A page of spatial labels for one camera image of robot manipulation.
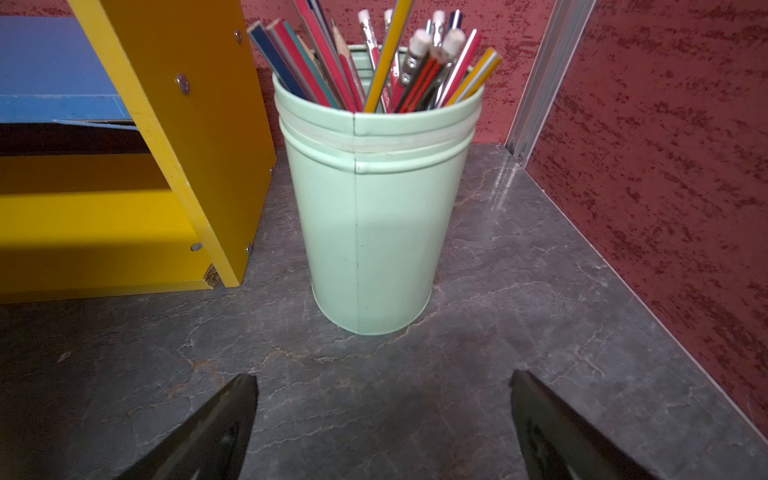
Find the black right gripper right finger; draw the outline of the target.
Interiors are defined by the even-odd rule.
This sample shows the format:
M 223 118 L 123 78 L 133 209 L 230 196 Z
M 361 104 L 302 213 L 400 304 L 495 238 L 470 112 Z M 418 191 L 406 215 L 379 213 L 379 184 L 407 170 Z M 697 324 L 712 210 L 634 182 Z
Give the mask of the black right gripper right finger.
M 530 479 L 653 479 L 527 370 L 510 379 L 511 414 Z

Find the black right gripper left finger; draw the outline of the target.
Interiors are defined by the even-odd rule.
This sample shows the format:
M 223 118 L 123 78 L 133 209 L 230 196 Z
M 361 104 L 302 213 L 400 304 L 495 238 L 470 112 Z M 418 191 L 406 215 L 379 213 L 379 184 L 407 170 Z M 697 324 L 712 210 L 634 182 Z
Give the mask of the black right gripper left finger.
M 239 374 L 121 479 L 237 479 L 258 406 L 257 378 Z

